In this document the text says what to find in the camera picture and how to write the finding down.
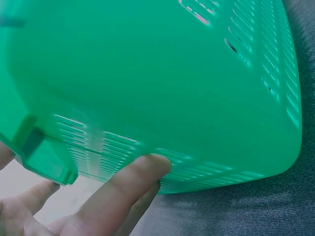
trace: basket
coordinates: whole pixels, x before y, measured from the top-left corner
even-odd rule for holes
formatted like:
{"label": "basket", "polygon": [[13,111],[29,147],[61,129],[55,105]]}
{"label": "basket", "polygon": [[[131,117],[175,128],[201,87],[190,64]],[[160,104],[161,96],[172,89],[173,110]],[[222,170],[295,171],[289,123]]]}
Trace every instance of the basket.
{"label": "basket", "polygon": [[160,193],[287,170],[301,94],[281,0],[4,1],[0,140],[61,184],[172,162]]}

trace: gray couch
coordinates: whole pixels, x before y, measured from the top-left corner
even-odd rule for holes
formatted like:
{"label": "gray couch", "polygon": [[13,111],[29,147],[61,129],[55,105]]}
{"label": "gray couch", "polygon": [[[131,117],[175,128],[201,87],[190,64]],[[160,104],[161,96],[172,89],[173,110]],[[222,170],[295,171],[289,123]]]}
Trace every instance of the gray couch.
{"label": "gray couch", "polygon": [[297,51],[303,144],[287,172],[158,196],[133,236],[315,236],[315,0],[284,0]]}

